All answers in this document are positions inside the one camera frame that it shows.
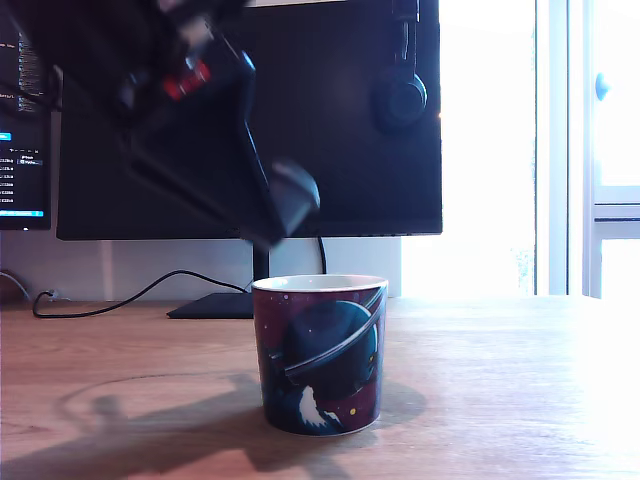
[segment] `headphones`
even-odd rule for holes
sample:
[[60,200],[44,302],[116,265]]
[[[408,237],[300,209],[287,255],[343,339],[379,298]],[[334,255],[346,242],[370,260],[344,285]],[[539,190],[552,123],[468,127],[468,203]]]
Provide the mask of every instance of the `headphones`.
[[416,73],[420,0],[392,0],[398,42],[394,65],[376,80],[373,91],[378,126],[387,132],[410,127],[427,107],[427,89]]

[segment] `black monitor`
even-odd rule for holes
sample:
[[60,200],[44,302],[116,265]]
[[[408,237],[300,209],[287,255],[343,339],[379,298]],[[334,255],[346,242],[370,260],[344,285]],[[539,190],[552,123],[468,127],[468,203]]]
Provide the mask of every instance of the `black monitor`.
[[[0,79],[43,94],[44,71],[0,5]],[[48,229],[50,114],[0,85],[0,230]]]
[[[372,92],[394,64],[392,3],[250,8],[229,28],[229,40],[256,66],[249,123],[262,161],[292,158],[318,183],[320,212],[295,237],[442,232],[438,1],[422,0],[417,30],[426,111],[417,124],[388,133],[375,121]],[[87,99],[70,82],[63,99],[65,109],[87,110]],[[113,132],[100,118],[64,113],[61,149],[63,240],[238,237],[234,225],[203,223],[182,204],[129,177]],[[215,152],[202,155],[215,158]],[[265,273],[254,272],[256,278]]]

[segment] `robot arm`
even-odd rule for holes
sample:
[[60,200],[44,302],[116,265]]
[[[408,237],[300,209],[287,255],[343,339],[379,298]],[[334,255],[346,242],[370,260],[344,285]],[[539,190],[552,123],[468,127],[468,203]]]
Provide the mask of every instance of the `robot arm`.
[[319,207],[304,170],[265,168],[253,145],[255,69],[218,30],[246,0],[5,1],[44,64],[120,132],[139,177],[263,248]]

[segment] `dark red mug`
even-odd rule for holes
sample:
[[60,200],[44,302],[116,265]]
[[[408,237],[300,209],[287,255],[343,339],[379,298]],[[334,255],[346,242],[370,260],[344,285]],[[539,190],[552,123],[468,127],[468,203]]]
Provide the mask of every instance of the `dark red mug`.
[[299,435],[356,432],[380,415],[388,282],[358,275],[253,284],[265,415]]

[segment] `wall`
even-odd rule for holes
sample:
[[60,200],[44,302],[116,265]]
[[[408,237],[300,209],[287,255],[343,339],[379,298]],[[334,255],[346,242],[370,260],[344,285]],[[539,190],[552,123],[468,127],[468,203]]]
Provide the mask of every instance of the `wall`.
[[[60,118],[53,118],[53,209],[57,209]],[[73,300],[122,300],[163,274],[194,270],[241,286],[252,277],[251,247],[242,240],[61,242],[49,232],[4,232],[0,265],[26,279],[32,291],[56,289]],[[400,238],[327,239],[330,273],[378,275],[400,294]],[[314,240],[287,240],[271,253],[272,275],[317,273]],[[145,298],[191,300],[219,291],[192,278],[173,278]]]

